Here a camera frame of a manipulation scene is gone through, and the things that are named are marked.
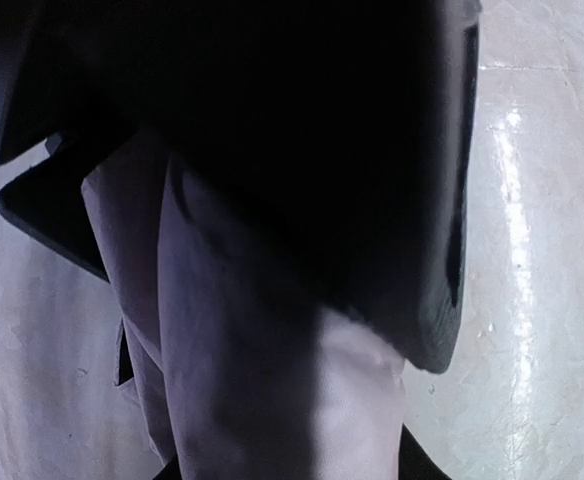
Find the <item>pink and black folding umbrella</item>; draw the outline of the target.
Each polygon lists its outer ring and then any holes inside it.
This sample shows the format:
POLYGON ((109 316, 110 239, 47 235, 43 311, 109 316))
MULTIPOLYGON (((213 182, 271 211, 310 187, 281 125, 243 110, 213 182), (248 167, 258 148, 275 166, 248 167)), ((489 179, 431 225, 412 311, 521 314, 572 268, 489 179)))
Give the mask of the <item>pink and black folding umbrella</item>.
POLYGON ((159 137, 82 194, 150 440, 184 479, 394 479, 403 357, 330 307, 159 137))

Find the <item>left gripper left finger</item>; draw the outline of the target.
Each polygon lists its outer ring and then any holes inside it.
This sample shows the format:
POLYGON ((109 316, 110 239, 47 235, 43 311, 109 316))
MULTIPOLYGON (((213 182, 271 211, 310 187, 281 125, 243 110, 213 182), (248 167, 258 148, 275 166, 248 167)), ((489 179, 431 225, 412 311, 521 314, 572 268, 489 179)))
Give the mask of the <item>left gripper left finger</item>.
POLYGON ((81 193, 83 180, 122 144, 122 137, 64 138, 45 142, 48 157, 0 190, 0 215, 53 252, 108 279, 81 193))

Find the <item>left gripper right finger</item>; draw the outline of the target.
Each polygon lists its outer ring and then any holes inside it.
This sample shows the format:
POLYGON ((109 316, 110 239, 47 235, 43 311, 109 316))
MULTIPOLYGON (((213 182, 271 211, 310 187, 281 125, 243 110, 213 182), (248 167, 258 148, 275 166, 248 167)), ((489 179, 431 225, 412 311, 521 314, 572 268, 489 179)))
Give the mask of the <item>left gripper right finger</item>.
POLYGON ((274 250, 304 343, 327 306, 439 374, 457 342, 477 1, 142 1, 145 117, 274 250))

